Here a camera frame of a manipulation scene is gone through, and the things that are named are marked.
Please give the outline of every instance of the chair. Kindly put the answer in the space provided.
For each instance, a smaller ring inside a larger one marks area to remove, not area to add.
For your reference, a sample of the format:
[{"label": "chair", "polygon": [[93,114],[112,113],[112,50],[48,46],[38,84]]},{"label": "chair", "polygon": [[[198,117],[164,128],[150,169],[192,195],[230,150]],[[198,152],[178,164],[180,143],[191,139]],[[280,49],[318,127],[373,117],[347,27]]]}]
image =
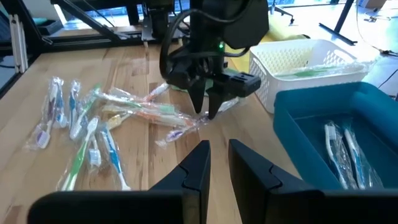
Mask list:
[{"label": "chair", "polygon": [[276,3],[275,3],[275,2],[276,2],[276,0],[274,0],[274,1],[272,2],[272,6],[271,6],[271,8],[270,8],[271,15],[274,14],[274,11],[277,11],[277,12],[280,12],[280,13],[282,14],[282,16],[283,16],[284,14],[286,14],[286,15],[288,15],[288,16],[291,16],[292,18],[290,19],[290,23],[292,24],[292,23],[294,22],[293,15],[290,14],[290,13],[288,13],[287,11],[285,11],[282,7],[276,6]]}]

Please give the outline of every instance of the desk leg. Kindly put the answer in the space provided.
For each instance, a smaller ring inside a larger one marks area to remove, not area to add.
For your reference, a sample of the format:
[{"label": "desk leg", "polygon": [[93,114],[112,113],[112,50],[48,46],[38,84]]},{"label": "desk leg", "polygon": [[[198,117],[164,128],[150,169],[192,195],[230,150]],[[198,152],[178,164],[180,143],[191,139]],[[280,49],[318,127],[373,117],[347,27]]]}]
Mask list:
[{"label": "desk leg", "polygon": [[138,25],[139,24],[139,16],[136,4],[128,4],[126,6],[127,14],[129,16],[130,25]]},{"label": "desk leg", "polygon": [[351,6],[353,5],[353,3],[354,3],[354,0],[347,0],[346,4],[344,5],[344,9],[341,12],[340,18],[338,19],[338,22],[337,22],[336,27],[335,27],[334,30],[329,28],[329,27],[327,27],[326,25],[324,25],[322,23],[319,23],[320,27],[324,28],[326,31],[328,31],[331,34],[336,35],[337,38],[341,39],[342,41],[346,42],[349,45],[355,45],[358,41],[350,40],[349,38],[341,35],[340,34],[340,30],[341,30],[341,27],[344,24],[344,21],[347,18],[349,9],[351,9]]}]

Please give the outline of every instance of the yellow object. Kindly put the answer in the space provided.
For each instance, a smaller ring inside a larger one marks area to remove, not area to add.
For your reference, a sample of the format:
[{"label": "yellow object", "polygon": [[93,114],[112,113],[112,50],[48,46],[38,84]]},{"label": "yellow object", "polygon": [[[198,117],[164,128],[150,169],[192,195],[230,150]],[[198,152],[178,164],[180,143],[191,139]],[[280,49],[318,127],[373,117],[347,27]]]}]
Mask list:
[{"label": "yellow object", "polygon": [[[261,42],[272,42],[272,41],[281,41],[281,40],[295,40],[295,39],[304,39],[306,38],[304,35],[298,34],[297,27],[287,26],[286,21],[282,20],[283,18],[280,16],[269,15],[269,31],[267,35],[265,35]],[[226,52],[238,53],[241,52],[242,49],[234,50],[229,46],[226,46]],[[240,72],[249,72],[249,61],[250,54],[247,53],[242,57],[231,58],[234,63],[236,69]]]}]

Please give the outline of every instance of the white cable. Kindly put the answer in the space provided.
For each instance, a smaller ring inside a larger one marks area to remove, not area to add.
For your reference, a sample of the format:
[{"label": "white cable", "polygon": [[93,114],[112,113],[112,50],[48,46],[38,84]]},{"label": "white cable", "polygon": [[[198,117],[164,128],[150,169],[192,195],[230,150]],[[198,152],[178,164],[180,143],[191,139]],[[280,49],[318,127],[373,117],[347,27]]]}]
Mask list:
[{"label": "white cable", "polygon": [[359,15],[359,12],[358,12],[358,11],[359,11],[359,2],[358,2],[358,0],[356,0],[356,28],[358,29],[359,36],[362,38],[362,40],[365,42],[365,44],[368,44],[369,46],[373,47],[374,49],[378,50],[380,53],[383,54],[383,52],[385,52],[385,50],[380,49],[380,48],[378,48],[378,47],[376,47],[376,46],[370,44],[370,43],[367,42],[367,41],[365,40],[365,38],[362,36],[362,33],[361,33],[360,29],[359,29],[359,22],[358,22],[358,15]]}]

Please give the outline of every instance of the black stand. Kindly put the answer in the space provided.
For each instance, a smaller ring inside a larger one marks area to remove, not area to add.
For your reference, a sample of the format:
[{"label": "black stand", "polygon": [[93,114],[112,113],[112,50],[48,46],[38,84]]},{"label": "black stand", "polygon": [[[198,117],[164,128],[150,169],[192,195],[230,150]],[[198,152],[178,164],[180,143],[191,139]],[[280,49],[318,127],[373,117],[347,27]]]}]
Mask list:
[{"label": "black stand", "polygon": [[353,3],[354,3],[354,0],[347,0],[346,4],[344,6],[344,9],[341,12],[340,18],[338,19],[336,27],[335,27],[334,30],[329,28],[329,27],[327,27],[326,25],[324,25],[322,23],[319,23],[320,27],[324,28],[326,31],[328,31],[331,34],[336,35],[337,38],[341,39],[342,41],[344,41],[344,42],[346,42],[347,44],[350,44],[350,45],[355,45],[356,43],[358,43],[358,41],[350,40],[349,38],[341,35],[340,34],[340,30],[341,30],[341,27],[344,24],[344,21],[347,18],[349,9],[351,9],[351,6],[353,5]]}]

